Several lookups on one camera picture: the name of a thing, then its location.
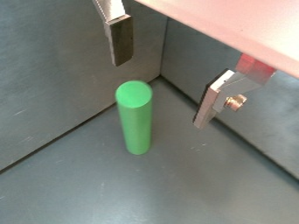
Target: gray wall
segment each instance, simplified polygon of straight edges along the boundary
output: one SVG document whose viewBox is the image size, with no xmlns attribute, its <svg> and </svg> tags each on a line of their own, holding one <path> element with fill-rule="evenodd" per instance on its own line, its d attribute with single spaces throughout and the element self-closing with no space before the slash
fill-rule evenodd
<svg viewBox="0 0 299 224">
<path fill-rule="evenodd" d="M 131 0 L 134 57 L 113 67 L 90 0 L 0 0 L 0 170 L 160 73 L 165 17 Z"/>
<path fill-rule="evenodd" d="M 238 55 L 238 51 L 169 20 L 161 75 L 196 102 L 222 69 L 234 69 Z M 297 92 L 299 80 L 277 71 L 262 88 L 245 94 L 242 109 L 237 113 L 225 110 L 218 119 L 299 178 Z"/>
</svg>

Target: screw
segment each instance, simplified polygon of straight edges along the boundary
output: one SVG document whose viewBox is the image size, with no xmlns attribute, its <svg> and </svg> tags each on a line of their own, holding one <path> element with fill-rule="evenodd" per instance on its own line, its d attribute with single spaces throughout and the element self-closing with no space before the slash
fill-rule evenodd
<svg viewBox="0 0 299 224">
<path fill-rule="evenodd" d="M 226 101 L 224 103 L 224 107 L 229 107 L 233 111 L 237 111 L 241 106 L 244 105 L 246 100 L 246 97 L 242 94 L 230 96 L 226 98 Z"/>
</svg>

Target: green cylinder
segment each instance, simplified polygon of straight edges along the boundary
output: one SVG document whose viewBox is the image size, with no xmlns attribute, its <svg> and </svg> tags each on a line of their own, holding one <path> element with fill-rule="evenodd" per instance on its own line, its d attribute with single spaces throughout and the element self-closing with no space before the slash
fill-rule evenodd
<svg viewBox="0 0 299 224">
<path fill-rule="evenodd" d="M 115 105 L 126 150 L 141 155 L 150 147 L 152 89 L 139 80 L 130 80 L 115 90 Z"/>
</svg>

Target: red part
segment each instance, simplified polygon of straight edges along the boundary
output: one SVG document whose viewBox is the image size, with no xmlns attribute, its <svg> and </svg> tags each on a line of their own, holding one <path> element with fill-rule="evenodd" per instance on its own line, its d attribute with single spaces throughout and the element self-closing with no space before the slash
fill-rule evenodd
<svg viewBox="0 0 299 224">
<path fill-rule="evenodd" d="M 274 68 L 244 53 L 241 53 L 238 57 L 236 70 L 237 72 L 245 74 L 250 80 L 260 84 L 266 83 L 266 80 L 270 78 L 276 71 Z"/>
</svg>

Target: cylinder top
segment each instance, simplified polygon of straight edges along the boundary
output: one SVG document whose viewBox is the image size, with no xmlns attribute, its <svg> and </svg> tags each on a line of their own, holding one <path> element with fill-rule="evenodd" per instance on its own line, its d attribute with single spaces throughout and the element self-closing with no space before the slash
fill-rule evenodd
<svg viewBox="0 0 299 224">
<path fill-rule="evenodd" d="M 115 90 L 115 101 L 126 108 L 142 107 L 152 98 L 152 89 L 139 80 L 122 83 Z"/>
</svg>

